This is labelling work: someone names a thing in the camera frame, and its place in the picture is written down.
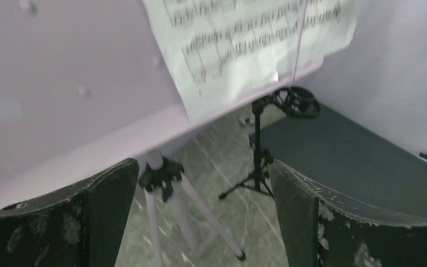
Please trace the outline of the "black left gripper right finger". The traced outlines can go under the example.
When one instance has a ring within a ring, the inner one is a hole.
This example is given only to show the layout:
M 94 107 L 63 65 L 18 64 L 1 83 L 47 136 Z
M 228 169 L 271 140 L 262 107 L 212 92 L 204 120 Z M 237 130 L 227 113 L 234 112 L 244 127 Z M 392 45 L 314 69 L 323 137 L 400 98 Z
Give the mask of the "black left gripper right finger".
M 427 266 L 427 217 L 367 204 L 280 160 L 271 173 L 290 266 Z

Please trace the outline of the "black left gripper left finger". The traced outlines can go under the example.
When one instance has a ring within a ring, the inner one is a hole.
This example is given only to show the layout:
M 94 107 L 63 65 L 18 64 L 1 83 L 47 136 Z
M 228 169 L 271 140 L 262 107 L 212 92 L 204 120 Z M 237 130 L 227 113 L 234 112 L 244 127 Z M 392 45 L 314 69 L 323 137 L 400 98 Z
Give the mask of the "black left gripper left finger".
M 0 209 L 0 266 L 114 266 L 139 170 L 128 158 Z

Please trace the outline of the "lilac perforated music stand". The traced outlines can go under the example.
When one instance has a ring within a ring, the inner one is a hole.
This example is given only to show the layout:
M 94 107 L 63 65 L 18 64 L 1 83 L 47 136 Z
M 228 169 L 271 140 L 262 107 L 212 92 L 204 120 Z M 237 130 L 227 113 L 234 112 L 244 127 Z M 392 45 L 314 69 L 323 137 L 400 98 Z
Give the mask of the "lilac perforated music stand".
M 0 1 L 0 209 L 87 179 L 128 158 L 148 201 L 156 264 L 163 265 L 156 191 L 194 253 L 203 251 L 178 182 L 239 260 L 246 255 L 211 213 L 181 163 L 161 147 L 322 64 L 191 121 L 153 35 L 144 1 Z

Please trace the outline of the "sheet music page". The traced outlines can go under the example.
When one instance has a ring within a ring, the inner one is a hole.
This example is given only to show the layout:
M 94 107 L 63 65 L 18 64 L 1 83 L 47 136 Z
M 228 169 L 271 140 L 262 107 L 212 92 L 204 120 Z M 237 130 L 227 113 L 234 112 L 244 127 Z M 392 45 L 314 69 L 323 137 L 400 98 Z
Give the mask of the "sheet music page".
M 191 121 L 345 49 L 355 1 L 144 1 Z

